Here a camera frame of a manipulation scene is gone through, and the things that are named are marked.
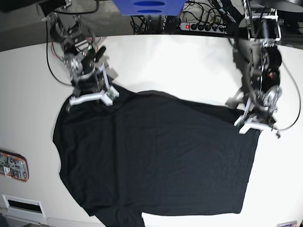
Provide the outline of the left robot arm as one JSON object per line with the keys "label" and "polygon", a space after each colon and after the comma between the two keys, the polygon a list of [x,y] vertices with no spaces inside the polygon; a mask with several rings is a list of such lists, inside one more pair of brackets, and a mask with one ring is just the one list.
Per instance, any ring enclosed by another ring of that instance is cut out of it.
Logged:
{"label": "left robot arm", "polygon": [[279,70],[282,56],[276,45],[281,40],[277,10],[254,0],[243,1],[243,7],[248,40],[253,44],[243,75],[248,90],[244,97],[245,110],[234,126],[239,127],[240,134],[246,134],[250,129],[278,134],[273,117],[282,95]]}

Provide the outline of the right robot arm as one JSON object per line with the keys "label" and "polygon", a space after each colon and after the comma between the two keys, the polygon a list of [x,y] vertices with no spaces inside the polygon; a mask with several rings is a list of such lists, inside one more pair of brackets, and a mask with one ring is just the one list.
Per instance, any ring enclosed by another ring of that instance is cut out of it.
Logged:
{"label": "right robot arm", "polygon": [[50,25],[48,36],[60,45],[59,59],[70,75],[73,92],[66,108],[91,101],[112,105],[119,93],[109,82],[105,64],[98,63],[106,48],[97,47],[95,34],[80,22],[79,16],[50,12],[42,5],[37,6],[37,11]]}

